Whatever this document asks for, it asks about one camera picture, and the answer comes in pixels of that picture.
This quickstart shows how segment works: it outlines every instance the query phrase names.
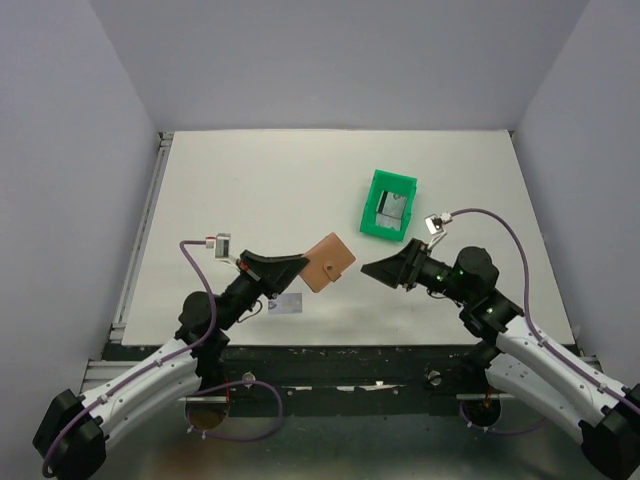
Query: black metal frame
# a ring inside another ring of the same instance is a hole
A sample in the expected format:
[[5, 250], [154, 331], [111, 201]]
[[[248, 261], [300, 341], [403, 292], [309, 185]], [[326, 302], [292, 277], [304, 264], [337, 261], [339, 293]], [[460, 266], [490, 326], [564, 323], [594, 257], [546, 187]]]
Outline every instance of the black metal frame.
[[[108, 343], [102, 358], [140, 361], [157, 348]], [[465, 376], [460, 370], [462, 356], [470, 348], [228, 346], [222, 361], [228, 381], [241, 380], [251, 372], [276, 387], [285, 415], [457, 415], [457, 395], [486, 392], [486, 384], [478, 382], [477, 376]], [[567, 348], [577, 353], [575, 346]], [[232, 416], [273, 415], [274, 400], [265, 389], [237, 388], [230, 397]]]

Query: small white card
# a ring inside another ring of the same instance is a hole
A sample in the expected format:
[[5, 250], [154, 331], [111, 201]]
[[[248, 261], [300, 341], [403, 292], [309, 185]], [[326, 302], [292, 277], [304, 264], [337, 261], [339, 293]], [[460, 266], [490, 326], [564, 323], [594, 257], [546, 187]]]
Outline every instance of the small white card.
[[267, 305], [269, 315], [280, 313], [302, 313], [302, 294], [283, 293]]

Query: white table surface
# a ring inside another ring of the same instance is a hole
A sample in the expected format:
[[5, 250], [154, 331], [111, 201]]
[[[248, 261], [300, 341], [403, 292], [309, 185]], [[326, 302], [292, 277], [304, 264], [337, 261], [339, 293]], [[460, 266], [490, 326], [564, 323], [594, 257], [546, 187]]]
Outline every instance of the white table surface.
[[[375, 169], [416, 177], [418, 190], [405, 241], [359, 232]], [[178, 249], [183, 239], [232, 234], [232, 253], [303, 253], [336, 232], [357, 257], [333, 285], [313, 294], [297, 279], [303, 312], [265, 310], [228, 333], [240, 345], [473, 344], [448, 300], [423, 289], [392, 290], [360, 266], [398, 252], [412, 237], [428, 238], [431, 213], [482, 207], [515, 228], [531, 264], [534, 320], [562, 343], [573, 343], [544, 243], [507, 132], [230, 130], [177, 132], [137, 279], [125, 310], [125, 345], [162, 344], [179, 327], [184, 298], [202, 286]], [[467, 245], [485, 247], [500, 269], [498, 288], [522, 305], [522, 263], [494, 220], [457, 218], [434, 257], [452, 263]], [[192, 249], [214, 291], [236, 276]]]

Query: gray wall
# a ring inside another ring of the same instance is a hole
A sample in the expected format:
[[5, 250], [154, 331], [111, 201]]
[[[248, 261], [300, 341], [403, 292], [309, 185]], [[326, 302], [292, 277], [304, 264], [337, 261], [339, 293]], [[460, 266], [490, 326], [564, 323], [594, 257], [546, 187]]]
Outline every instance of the gray wall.
[[104, 342], [157, 136], [86, 0], [0, 7], [0, 477]]
[[592, 0], [518, 126], [516, 148], [580, 344], [634, 385], [639, 135], [640, 3]]
[[587, 1], [92, 4], [161, 129], [502, 129]]

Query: green container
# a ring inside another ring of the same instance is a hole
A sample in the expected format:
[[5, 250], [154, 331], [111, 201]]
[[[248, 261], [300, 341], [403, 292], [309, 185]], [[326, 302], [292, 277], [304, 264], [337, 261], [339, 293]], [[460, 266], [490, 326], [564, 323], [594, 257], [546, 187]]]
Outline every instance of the green container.
[[360, 231], [395, 242], [404, 240], [418, 180], [376, 170], [362, 213]]

